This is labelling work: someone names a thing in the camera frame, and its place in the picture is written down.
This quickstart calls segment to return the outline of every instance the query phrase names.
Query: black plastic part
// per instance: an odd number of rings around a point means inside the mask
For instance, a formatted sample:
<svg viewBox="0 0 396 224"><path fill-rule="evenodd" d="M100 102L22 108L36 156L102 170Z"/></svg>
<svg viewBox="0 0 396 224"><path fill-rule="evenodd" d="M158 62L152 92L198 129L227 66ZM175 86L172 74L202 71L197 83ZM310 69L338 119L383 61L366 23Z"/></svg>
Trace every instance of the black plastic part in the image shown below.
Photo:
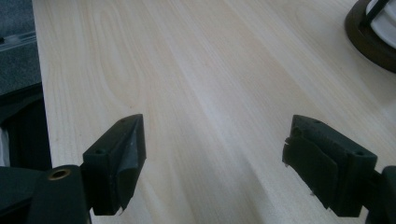
<svg viewBox="0 0 396 224"><path fill-rule="evenodd" d="M121 119L84 154L81 168L97 216L125 209L146 159L143 116Z"/></svg>
<svg viewBox="0 0 396 224"><path fill-rule="evenodd" d="M283 162L290 165L323 205L339 217L358 217L359 190L374 173L377 156L316 119L293 117Z"/></svg>
<svg viewBox="0 0 396 224"><path fill-rule="evenodd" d="M382 171L379 192L389 223L396 223L396 166L388 166Z"/></svg>
<svg viewBox="0 0 396 224"><path fill-rule="evenodd" d="M41 83L0 96L0 125L8 132L12 167L52 168Z"/></svg>
<svg viewBox="0 0 396 224"><path fill-rule="evenodd" d="M36 223L91 223L78 166L60 166L39 177L27 219Z"/></svg>
<svg viewBox="0 0 396 224"><path fill-rule="evenodd" d="M43 172L0 167L0 223L24 223L35 183Z"/></svg>

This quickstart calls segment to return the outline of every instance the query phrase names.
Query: screw hole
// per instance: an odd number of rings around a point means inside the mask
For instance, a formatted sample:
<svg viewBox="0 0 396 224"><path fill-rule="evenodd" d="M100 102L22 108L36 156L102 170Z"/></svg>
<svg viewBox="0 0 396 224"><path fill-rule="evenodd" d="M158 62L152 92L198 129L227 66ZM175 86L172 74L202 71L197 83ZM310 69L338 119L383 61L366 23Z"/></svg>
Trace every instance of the screw hole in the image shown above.
<svg viewBox="0 0 396 224"><path fill-rule="evenodd" d="M70 175L70 170L66 170L66 169L58 170L49 176L49 180L59 180L65 178L68 175Z"/></svg>

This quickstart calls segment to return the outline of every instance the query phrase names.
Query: dark round object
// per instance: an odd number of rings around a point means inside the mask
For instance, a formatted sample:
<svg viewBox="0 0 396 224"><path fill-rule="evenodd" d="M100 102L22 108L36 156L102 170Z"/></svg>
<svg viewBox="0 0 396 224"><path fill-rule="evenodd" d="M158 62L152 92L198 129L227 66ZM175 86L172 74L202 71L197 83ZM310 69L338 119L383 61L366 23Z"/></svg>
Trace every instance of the dark round object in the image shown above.
<svg viewBox="0 0 396 224"><path fill-rule="evenodd" d="M346 16L346 34L352 44L373 63L396 73L396 49L389 46L376 35L370 25L361 22L366 17L366 8L370 0L360 0Z"/></svg>

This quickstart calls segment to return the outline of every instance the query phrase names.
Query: black plastic bracket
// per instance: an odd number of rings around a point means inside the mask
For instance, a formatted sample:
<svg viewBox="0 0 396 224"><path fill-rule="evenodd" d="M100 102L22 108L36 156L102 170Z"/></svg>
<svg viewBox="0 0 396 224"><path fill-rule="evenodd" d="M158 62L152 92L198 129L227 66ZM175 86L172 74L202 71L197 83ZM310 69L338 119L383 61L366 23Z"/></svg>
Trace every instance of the black plastic bracket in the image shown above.
<svg viewBox="0 0 396 224"><path fill-rule="evenodd" d="M115 123L84 163L48 171L0 167L0 223L91 223L89 210L113 216L134 196L146 159L142 115Z"/></svg>
<svg viewBox="0 0 396 224"><path fill-rule="evenodd" d="M371 223L396 223L391 210L396 206L395 167L380 175L375 171L375 154L327 124L295 115L282 160L337 216L358 217L365 206Z"/></svg>

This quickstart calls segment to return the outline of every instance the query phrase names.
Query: tabletop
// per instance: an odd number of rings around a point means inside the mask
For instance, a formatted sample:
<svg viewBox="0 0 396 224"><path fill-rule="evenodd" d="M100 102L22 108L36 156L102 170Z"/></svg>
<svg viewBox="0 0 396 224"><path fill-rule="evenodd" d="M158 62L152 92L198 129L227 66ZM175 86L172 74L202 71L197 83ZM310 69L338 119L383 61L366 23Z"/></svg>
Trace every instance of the tabletop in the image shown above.
<svg viewBox="0 0 396 224"><path fill-rule="evenodd" d="M282 162L291 119L320 119L396 163L396 76L352 46L355 0L34 0L54 166L141 113L128 208L93 223L364 223Z"/></svg>

